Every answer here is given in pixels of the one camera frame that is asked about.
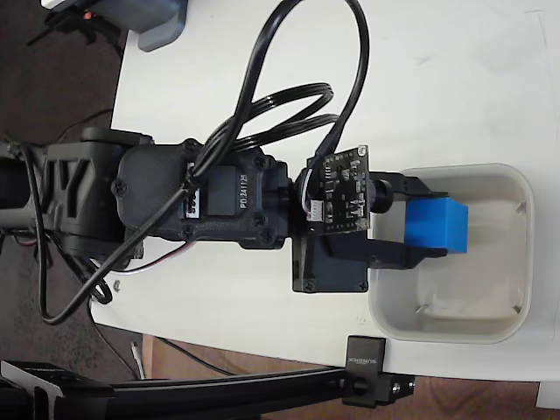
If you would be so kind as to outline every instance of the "dark carpet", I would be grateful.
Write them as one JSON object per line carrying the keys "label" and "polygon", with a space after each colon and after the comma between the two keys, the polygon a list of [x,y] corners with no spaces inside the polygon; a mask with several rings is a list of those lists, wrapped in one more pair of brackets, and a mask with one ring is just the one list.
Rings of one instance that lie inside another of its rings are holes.
{"label": "dark carpet", "polygon": [[[101,37],[86,46],[78,33],[54,33],[39,44],[25,43],[43,28],[40,0],[0,1],[0,133],[18,141],[49,144],[60,132],[95,111],[111,108],[120,59]],[[109,117],[95,125],[109,126]],[[75,140],[78,130],[66,141]],[[51,312],[66,306],[79,284],[53,252],[48,299]],[[38,267],[33,248],[8,238],[0,255],[0,360],[48,361],[105,382],[130,374],[97,337],[85,308],[60,326],[44,324],[37,302]],[[138,334],[101,327],[135,367],[130,342]]]}

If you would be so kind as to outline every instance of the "black clamp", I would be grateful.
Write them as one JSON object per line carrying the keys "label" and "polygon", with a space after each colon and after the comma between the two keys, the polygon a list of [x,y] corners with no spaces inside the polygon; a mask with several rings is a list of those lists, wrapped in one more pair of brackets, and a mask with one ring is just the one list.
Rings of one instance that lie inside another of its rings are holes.
{"label": "black clamp", "polygon": [[342,403],[372,409],[414,393],[415,377],[383,372],[384,357],[385,339],[348,337]]}

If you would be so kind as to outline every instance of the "gray object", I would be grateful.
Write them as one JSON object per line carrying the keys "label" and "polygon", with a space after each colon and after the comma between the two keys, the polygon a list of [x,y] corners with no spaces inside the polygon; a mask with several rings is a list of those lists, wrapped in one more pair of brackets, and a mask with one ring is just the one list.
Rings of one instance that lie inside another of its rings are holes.
{"label": "gray object", "polygon": [[[66,0],[57,9],[80,3]],[[183,32],[187,4],[188,0],[101,0],[90,10],[113,25],[138,33],[138,48],[148,53],[170,44]]]}

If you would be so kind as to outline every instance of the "wire connector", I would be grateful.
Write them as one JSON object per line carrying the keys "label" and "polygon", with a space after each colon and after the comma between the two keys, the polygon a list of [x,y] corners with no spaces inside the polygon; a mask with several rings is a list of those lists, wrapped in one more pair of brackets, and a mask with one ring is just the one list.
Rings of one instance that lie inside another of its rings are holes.
{"label": "wire connector", "polygon": [[323,211],[323,201],[312,199],[307,214],[307,221],[325,221],[325,212]]}

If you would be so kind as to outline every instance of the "black cable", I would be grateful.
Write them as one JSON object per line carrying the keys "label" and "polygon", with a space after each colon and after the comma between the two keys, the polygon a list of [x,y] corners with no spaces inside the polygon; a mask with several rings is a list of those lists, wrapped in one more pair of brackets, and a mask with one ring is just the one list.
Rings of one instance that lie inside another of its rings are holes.
{"label": "black cable", "polygon": [[109,343],[109,341],[105,338],[105,336],[103,335],[103,333],[99,329],[99,326],[97,326],[97,324],[95,323],[94,316],[91,313],[91,300],[87,304],[87,317],[91,321],[91,325],[94,328],[97,335],[99,336],[99,338],[101,339],[101,341],[103,341],[103,343],[105,343],[105,345],[108,347],[108,349],[111,351],[111,353],[114,354],[115,357],[126,367],[126,370],[129,371],[129,373],[132,375],[132,377],[136,381],[139,381],[140,377],[138,376],[136,371],[132,368],[131,365],[129,365],[129,363],[127,363],[127,361],[121,356],[121,354],[116,351],[116,349],[111,345],[111,343]]}
{"label": "black cable", "polygon": [[[181,188],[179,188],[179,190],[176,191],[175,194],[173,194],[173,196],[154,215],[152,215],[139,230],[134,232],[132,236],[125,241],[125,243],[123,243],[112,255],[109,256],[109,258],[103,263],[103,265],[99,269],[97,269],[95,273],[86,281],[80,291],[78,291],[78,293],[66,306],[66,308],[64,308],[56,316],[51,316],[48,313],[46,307],[45,228],[40,208],[39,189],[37,187],[37,179],[33,170],[31,153],[29,152],[27,147],[22,144],[25,167],[27,169],[27,176],[29,179],[31,196],[36,216],[35,223],[39,254],[39,309],[42,319],[47,324],[57,325],[61,322],[64,322],[68,317],[70,317],[80,307],[80,305],[88,299],[89,295],[93,292],[95,287],[112,270],[113,266],[119,263],[123,259],[123,257],[125,257],[150,232],[150,230],[154,226],[156,226],[164,218],[166,218],[169,215],[170,211],[174,210],[182,200],[194,194],[200,187],[200,185],[204,183],[208,173],[232,149],[237,136],[241,132],[242,125],[248,120],[252,111],[256,112],[255,104],[253,104],[252,98],[255,93],[256,83],[258,81],[259,75],[263,69],[264,58],[266,52],[268,51],[270,42],[274,37],[279,25],[284,21],[290,11],[301,1],[303,0],[283,0],[276,7],[276,9],[267,20],[266,24],[262,28],[249,59],[247,72],[242,84],[240,97],[237,102],[234,116],[227,122],[227,127],[225,128],[224,135],[219,136],[218,140],[206,142],[197,157],[194,167],[191,168],[191,170],[189,170],[185,175],[185,185],[181,186]],[[358,101],[366,77],[366,71],[368,69],[369,35],[368,26],[363,14],[363,10],[356,0],[345,1],[352,9],[353,14],[356,17],[356,22],[358,24],[360,34],[360,64],[358,65],[358,73],[356,75],[356,80],[353,84],[353,88],[348,101],[343,108],[340,117],[336,120],[331,130],[329,131],[329,134],[317,148],[312,162],[317,162],[321,156],[324,156],[325,153],[336,148],[336,145],[340,140],[342,129],[344,128],[348,117],[354,110],[356,102]],[[310,107],[304,109],[297,115],[294,115],[290,120],[288,120],[287,123],[284,122],[284,124],[289,128],[289,132],[291,132],[290,130],[293,130],[294,132],[301,130],[301,126],[298,125],[297,127],[294,127],[289,124],[299,123],[299,120],[301,120],[301,115],[305,116],[306,114],[309,114],[310,109],[312,109],[313,106],[317,107],[317,104],[312,104]],[[326,123],[328,123],[326,122],[326,120],[327,119],[325,118],[322,120],[313,120],[314,122],[310,122],[310,120],[307,120],[306,124],[310,124],[311,126],[313,126],[314,124],[321,123],[322,125],[325,125]]]}
{"label": "black cable", "polygon": [[[286,103],[316,95],[320,95],[320,97],[314,103],[305,107],[291,118],[280,122],[272,129],[236,139],[230,152],[234,153],[246,151],[255,147],[261,147],[266,144],[271,144],[279,140],[284,140],[288,137],[305,133],[306,131],[314,130],[330,123],[336,123],[339,117],[335,114],[319,115],[314,116],[313,118],[308,118],[322,109],[333,98],[333,89],[327,83],[310,83],[308,85],[291,87],[289,89],[265,96],[259,101],[251,103],[250,112],[246,122]],[[208,138],[206,141],[208,149],[215,147],[218,142],[223,141],[232,119],[233,117],[225,121]]]}
{"label": "black cable", "polygon": [[[78,278],[80,283],[84,284],[88,280],[88,277],[91,276],[93,272],[95,272],[95,270],[93,271],[90,270],[88,272],[89,276],[86,276],[86,273],[84,272],[85,271],[84,266],[86,264],[82,261],[75,260],[66,252],[64,252],[64,249],[62,248],[62,243],[60,242],[60,239],[56,235],[47,232],[46,236],[54,244],[57,251],[59,251],[60,257],[66,263],[68,268]],[[99,290],[95,288],[92,291],[92,296],[95,297],[95,300],[97,300],[97,302],[99,302],[102,305],[110,304],[113,301],[113,293],[111,292],[111,289],[109,288],[105,280],[101,281],[97,287],[99,288]]]}
{"label": "black cable", "polygon": [[156,338],[158,340],[160,340],[162,343],[165,343],[167,346],[174,348],[178,352],[181,352],[185,356],[190,357],[191,359],[193,359],[197,363],[201,364],[202,366],[205,366],[206,368],[209,368],[209,369],[213,370],[214,372],[218,372],[219,374],[222,374],[222,375],[225,375],[225,376],[235,376],[235,374],[232,374],[231,372],[227,371],[226,369],[222,369],[221,367],[217,367],[217,366],[213,365],[212,363],[208,363],[207,361],[202,360],[200,357],[195,356],[194,354],[192,354],[188,350],[185,350],[183,347],[176,345],[175,343],[173,343],[172,341],[169,341],[168,339],[164,339],[163,337],[156,337]]}
{"label": "black cable", "polygon": [[66,127],[57,137],[55,143],[62,143],[62,140],[64,140],[64,137],[67,136],[67,134],[77,128],[80,127],[83,124],[87,124],[91,121],[93,121],[95,118],[99,117],[99,116],[104,116],[105,114],[110,114],[111,112],[113,112],[112,108],[107,108],[107,109],[102,109],[101,111],[97,111],[95,113],[93,113],[90,116],[87,116],[86,118],[84,118],[83,120],[80,120],[78,122],[75,122],[74,124],[70,125],[69,127]]}
{"label": "black cable", "polygon": [[[228,121],[227,129],[224,136],[219,142],[206,143],[200,152],[196,165],[192,170],[192,179],[202,179],[203,175],[214,168],[218,162],[228,153],[241,132],[243,124],[249,119],[253,95],[255,94],[256,83],[263,69],[264,58],[269,49],[270,42],[274,38],[278,27],[288,16],[288,14],[299,3],[304,0],[283,0],[272,12],[267,22],[264,24],[257,40],[251,57],[249,59],[247,72],[241,87],[239,100],[235,108],[234,116]],[[315,156],[311,160],[311,164],[315,165],[319,159],[328,153],[334,152],[339,143],[342,130],[347,123],[349,116],[352,114],[356,103],[360,97],[361,90],[366,79],[369,62],[369,31],[366,17],[357,0],[345,0],[352,10],[356,23],[358,25],[358,33],[360,37],[360,60],[356,79],[352,90],[342,109],[340,117],[332,126],[331,130],[315,151]]]}

